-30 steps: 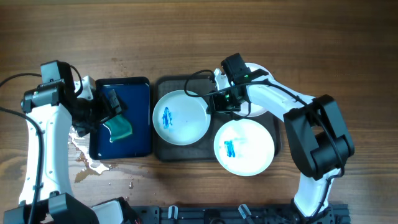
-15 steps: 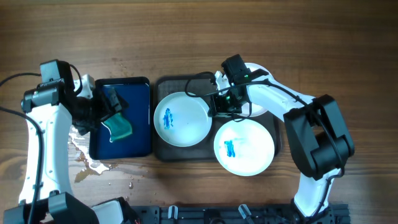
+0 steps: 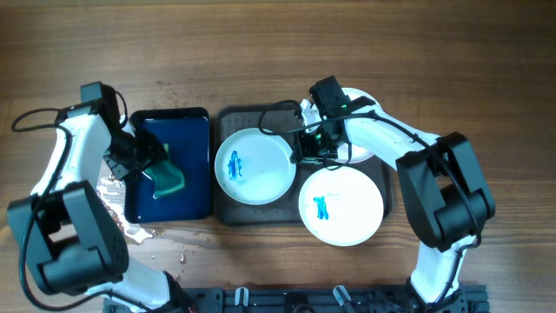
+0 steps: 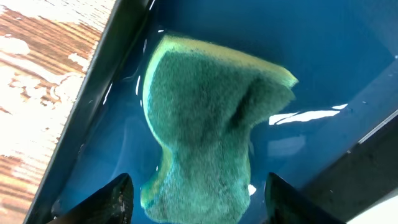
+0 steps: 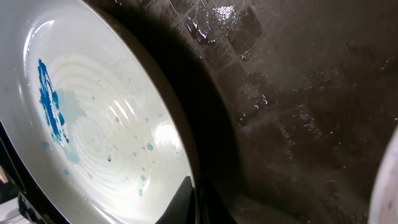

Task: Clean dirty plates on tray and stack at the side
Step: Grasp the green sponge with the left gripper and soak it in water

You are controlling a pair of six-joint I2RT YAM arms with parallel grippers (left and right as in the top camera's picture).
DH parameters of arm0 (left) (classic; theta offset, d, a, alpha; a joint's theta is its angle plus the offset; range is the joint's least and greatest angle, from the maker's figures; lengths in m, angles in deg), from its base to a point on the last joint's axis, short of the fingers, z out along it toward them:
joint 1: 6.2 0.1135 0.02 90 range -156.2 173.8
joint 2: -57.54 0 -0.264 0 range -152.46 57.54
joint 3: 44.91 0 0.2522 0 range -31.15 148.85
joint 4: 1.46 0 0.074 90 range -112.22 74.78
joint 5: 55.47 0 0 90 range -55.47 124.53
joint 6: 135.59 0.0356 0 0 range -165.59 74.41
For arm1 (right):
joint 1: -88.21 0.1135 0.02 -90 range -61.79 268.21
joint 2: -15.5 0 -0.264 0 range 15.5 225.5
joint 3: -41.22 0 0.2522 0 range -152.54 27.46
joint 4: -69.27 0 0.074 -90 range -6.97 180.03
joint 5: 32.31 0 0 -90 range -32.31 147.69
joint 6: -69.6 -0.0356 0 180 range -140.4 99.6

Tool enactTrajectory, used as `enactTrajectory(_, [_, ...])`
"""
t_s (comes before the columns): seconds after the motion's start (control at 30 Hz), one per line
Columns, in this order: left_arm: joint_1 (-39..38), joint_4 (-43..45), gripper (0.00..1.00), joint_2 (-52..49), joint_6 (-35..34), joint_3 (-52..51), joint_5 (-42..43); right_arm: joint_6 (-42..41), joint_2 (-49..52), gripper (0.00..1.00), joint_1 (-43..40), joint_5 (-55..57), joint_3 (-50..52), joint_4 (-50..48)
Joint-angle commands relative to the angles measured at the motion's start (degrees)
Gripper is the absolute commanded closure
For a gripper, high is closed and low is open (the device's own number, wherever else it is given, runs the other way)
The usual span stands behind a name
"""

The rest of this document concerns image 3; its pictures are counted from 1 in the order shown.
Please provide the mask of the green yellow sponge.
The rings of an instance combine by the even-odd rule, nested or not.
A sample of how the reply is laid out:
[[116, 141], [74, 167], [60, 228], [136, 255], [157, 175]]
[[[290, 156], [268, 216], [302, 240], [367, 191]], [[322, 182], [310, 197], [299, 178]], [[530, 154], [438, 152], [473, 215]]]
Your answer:
[[169, 196], [185, 187], [182, 171], [169, 159], [169, 145], [162, 145], [165, 157], [152, 163], [143, 174], [154, 183], [153, 198]]

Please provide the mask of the white plate back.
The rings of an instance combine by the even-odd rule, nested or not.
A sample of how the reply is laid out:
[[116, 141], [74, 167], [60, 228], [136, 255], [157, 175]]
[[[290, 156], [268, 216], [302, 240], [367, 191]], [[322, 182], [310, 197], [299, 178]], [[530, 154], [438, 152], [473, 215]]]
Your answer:
[[[345, 95], [347, 95], [351, 100], [355, 100], [358, 97], [367, 97], [374, 101], [374, 98], [370, 96], [367, 92], [363, 90], [358, 90], [355, 88], [343, 88], [342, 91]], [[352, 157], [349, 160], [350, 163], [360, 163], [366, 161], [374, 154], [368, 150], [365, 150], [362, 147], [357, 145], [352, 146]], [[348, 160], [348, 144], [343, 143], [337, 149], [337, 157], [334, 158], [334, 161], [337, 163], [345, 163]]]

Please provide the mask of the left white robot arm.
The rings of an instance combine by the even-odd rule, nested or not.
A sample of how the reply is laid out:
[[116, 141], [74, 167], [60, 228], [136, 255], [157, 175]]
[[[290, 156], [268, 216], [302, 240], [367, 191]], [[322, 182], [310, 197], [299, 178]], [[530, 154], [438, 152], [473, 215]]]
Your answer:
[[185, 178], [168, 148], [146, 130], [127, 131], [122, 94], [94, 82], [80, 89], [79, 104], [55, 109], [50, 124], [56, 145], [30, 194], [9, 204], [7, 218], [19, 247], [18, 276], [24, 295], [65, 294], [82, 305], [98, 296], [114, 310], [193, 312], [195, 303], [167, 272], [129, 255], [124, 236], [96, 193], [107, 165], [124, 182], [145, 176], [160, 198], [182, 190]]

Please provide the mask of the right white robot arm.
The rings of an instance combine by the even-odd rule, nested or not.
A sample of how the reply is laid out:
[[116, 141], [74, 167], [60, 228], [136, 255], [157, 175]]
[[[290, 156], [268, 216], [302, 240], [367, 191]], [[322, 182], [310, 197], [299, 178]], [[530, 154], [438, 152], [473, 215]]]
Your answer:
[[326, 77], [294, 104], [293, 163], [336, 161], [339, 148], [358, 146], [398, 174], [406, 216], [420, 241], [409, 278], [428, 310], [438, 310], [459, 290], [468, 250], [482, 242], [495, 202], [472, 145], [459, 132], [440, 136], [391, 117], [367, 93]]

